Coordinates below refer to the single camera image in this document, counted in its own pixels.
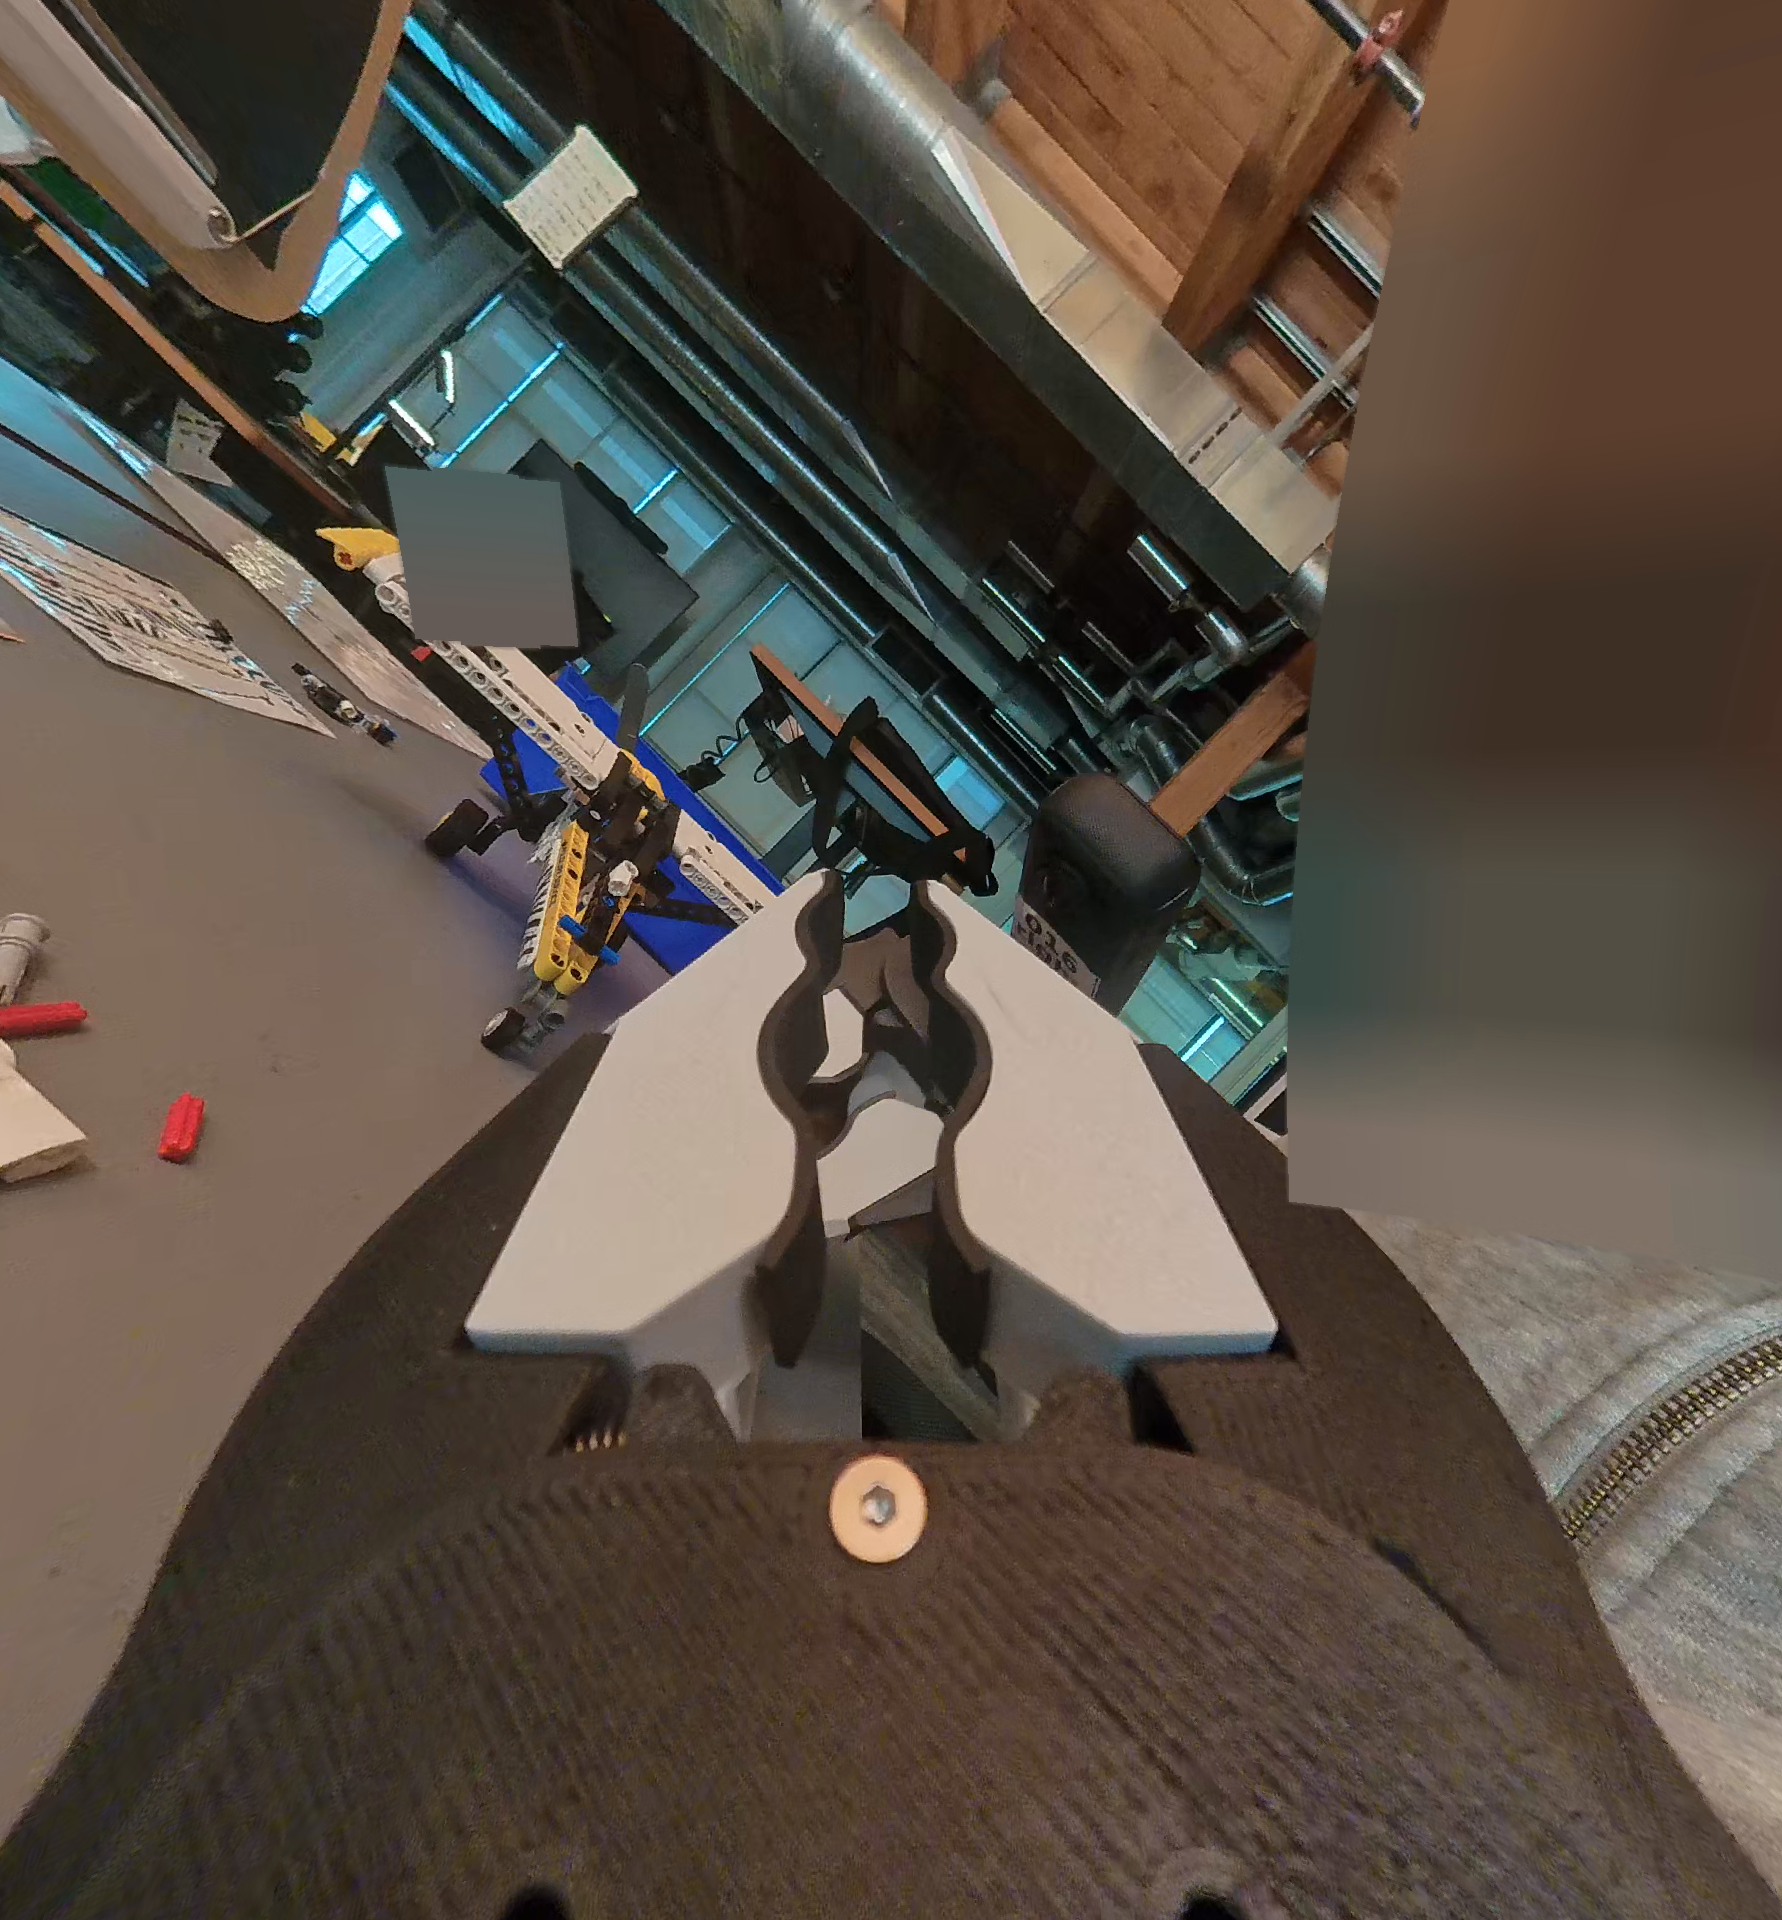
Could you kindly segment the yellow black lego model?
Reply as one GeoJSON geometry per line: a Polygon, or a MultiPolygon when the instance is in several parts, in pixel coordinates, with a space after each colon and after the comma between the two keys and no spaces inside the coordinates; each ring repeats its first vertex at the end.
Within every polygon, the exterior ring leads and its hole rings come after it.
{"type": "Polygon", "coordinates": [[[684,809],[639,760],[649,704],[649,676],[639,664],[624,676],[610,766],[597,783],[568,780],[551,797],[526,783],[519,760],[519,735],[543,735],[548,717],[539,704],[491,675],[468,647],[430,653],[445,659],[442,693],[468,689],[480,715],[496,717],[488,741],[503,809],[488,813],[461,802],[425,834],[425,850],[438,858],[485,854],[513,831],[542,861],[519,954],[519,994],[480,1032],[488,1052],[510,1059],[551,1039],[564,1023],[571,994],[620,961],[630,912],[694,925],[727,925],[727,920],[708,906],[672,903],[663,864],[676,847],[684,809]]]}

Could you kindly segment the white hanging paper sign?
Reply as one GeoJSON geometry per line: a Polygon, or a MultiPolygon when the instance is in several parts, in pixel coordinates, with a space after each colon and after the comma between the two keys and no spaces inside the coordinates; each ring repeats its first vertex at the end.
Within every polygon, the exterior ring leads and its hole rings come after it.
{"type": "Polygon", "coordinates": [[[587,124],[575,124],[568,143],[500,199],[500,211],[552,271],[564,271],[637,202],[639,183],[587,124]]]}

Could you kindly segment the round tan-edged table top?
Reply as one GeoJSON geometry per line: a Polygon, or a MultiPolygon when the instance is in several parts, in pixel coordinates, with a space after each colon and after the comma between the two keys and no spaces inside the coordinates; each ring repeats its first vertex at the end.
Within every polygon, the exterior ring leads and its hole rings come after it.
{"type": "Polygon", "coordinates": [[[205,302],[293,319],[407,2],[0,2],[0,158],[59,157],[205,302]]]}

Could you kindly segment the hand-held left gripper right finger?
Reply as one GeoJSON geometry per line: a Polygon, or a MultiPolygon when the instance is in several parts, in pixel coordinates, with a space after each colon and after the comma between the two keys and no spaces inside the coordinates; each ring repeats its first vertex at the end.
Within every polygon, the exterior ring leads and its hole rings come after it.
{"type": "Polygon", "coordinates": [[[951,890],[925,883],[924,909],[980,1045],[938,1205],[989,1296],[974,1357],[1000,1395],[1267,1353],[1275,1312],[1131,1032],[951,890]]]}

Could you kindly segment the black office chair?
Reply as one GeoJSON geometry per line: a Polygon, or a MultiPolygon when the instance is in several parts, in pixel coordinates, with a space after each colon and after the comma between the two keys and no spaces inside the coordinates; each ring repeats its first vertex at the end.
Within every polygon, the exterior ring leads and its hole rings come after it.
{"type": "Polygon", "coordinates": [[[804,724],[798,773],[821,868],[856,854],[872,877],[944,883],[974,899],[997,894],[995,841],[929,776],[877,699],[862,699],[824,741],[804,724]]]}

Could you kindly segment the silver ventilation duct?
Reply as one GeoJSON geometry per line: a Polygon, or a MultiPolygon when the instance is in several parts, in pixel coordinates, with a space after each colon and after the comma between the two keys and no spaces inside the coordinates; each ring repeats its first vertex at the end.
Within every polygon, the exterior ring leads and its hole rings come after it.
{"type": "Polygon", "coordinates": [[[782,7],[789,131],[1236,607],[1317,637],[1337,504],[869,2],[782,7]]]}

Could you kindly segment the dark monitor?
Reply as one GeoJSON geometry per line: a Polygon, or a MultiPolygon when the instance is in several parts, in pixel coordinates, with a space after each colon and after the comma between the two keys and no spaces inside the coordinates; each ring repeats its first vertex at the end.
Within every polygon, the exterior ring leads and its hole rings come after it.
{"type": "Polygon", "coordinates": [[[610,638],[643,650],[698,604],[665,549],[585,465],[539,439],[513,472],[558,492],[574,579],[608,620],[610,638]]]}

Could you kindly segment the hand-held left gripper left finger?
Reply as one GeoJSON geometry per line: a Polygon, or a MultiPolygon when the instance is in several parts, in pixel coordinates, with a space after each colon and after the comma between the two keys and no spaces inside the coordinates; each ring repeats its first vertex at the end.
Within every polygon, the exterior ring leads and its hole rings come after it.
{"type": "Polygon", "coordinates": [[[847,1124],[862,1019],[828,1023],[846,944],[840,877],[789,886],[623,1014],[465,1312],[480,1353],[587,1353],[639,1376],[698,1367],[739,1437],[856,1439],[860,1296],[821,1308],[828,1217],[807,1204],[814,1321],[796,1364],[760,1305],[811,1153],[847,1124]]]}

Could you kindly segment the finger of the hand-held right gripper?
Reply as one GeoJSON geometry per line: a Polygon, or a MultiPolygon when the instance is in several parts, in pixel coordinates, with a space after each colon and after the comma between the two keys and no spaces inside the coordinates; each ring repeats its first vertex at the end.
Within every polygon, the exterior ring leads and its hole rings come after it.
{"type": "Polygon", "coordinates": [[[850,1228],[935,1166],[929,1001],[905,944],[847,944],[828,993],[828,1085],[846,1124],[828,1150],[828,1225],[850,1228]]]}

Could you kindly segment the wooden desk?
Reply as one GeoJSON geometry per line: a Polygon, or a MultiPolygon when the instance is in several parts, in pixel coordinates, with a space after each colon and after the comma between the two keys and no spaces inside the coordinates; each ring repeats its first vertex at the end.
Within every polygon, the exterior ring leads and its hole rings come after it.
{"type": "Polygon", "coordinates": [[[944,793],[877,699],[837,715],[770,647],[752,647],[759,699],[744,712],[765,766],[811,806],[818,864],[856,855],[869,874],[995,890],[995,845],[944,793]]]}

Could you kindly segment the blue plastic bin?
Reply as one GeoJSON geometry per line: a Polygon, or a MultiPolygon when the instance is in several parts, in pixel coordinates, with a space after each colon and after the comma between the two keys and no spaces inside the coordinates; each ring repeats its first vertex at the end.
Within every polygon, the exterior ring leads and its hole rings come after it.
{"type": "MultiPolygon", "coordinates": [[[[592,691],[578,659],[551,680],[610,744],[616,741],[620,709],[613,699],[592,691]]],[[[663,971],[684,971],[704,958],[733,922],[718,912],[718,903],[705,890],[684,877],[676,855],[659,861],[659,886],[665,894],[649,906],[630,909],[624,925],[630,929],[630,944],[645,949],[663,971]]]]}

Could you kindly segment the yellow black brick model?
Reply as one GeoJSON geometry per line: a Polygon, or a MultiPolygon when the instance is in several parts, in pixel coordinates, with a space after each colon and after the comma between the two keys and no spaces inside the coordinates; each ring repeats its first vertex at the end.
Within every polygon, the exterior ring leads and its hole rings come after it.
{"type": "Polygon", "coordinates": [[[535,847],[561,813],[633,796],[669,813],[665,858],[704,899],[672,899],[658,883],[649,917],[730,929],[773,899],[773,887],[686,809],[676,783],[649,766],[639,744],[604,732],[524,650],[433,638],[415,643],[415,664],[452,715],[484,732],[503,797],[500,809],[474,828],[433,831],[429,845],[442,858],[461,847],[484,854],[510,831],[535,847]]]}

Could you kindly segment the glossy clear plastic bag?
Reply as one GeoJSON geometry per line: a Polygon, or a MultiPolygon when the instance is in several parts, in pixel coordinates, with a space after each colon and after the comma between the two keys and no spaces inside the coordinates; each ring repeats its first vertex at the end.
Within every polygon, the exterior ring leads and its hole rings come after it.
{"type": "Polygon", "coordinates": [[[289,553],[251,529],[218,497],[164,468],[148,451],[106,429],[85,404],[69,403],[75,420],[106,445],[187,529],[273,604],[310,647],[325,657],[332,683],[358,693],[361,709],[384,712],[474,760],[488,760],[488,744],[462,727],[423,680],[397,659],[351,611],[289,553]]]}

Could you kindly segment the grey zip sweatshirt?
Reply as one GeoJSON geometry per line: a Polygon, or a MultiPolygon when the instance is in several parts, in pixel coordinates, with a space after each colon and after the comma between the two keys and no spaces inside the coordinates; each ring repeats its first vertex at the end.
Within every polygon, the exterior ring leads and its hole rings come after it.
{"type": "Polygon", "coordinates": [[[1358,1223],[1502,1405],[1650,1711],[1782,1901],[1782,1282],[1358,1223]]]}

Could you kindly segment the white instruction sheet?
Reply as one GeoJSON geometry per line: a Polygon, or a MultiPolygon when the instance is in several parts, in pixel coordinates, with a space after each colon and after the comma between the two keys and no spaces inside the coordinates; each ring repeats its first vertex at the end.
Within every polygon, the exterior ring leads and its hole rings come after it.
{"type": "Polygon", "coordinates": [[[231,712],[331,735],[322,715],[245,657],[183,589],[4,507],[0,579],[106,664],[231,712]]]}

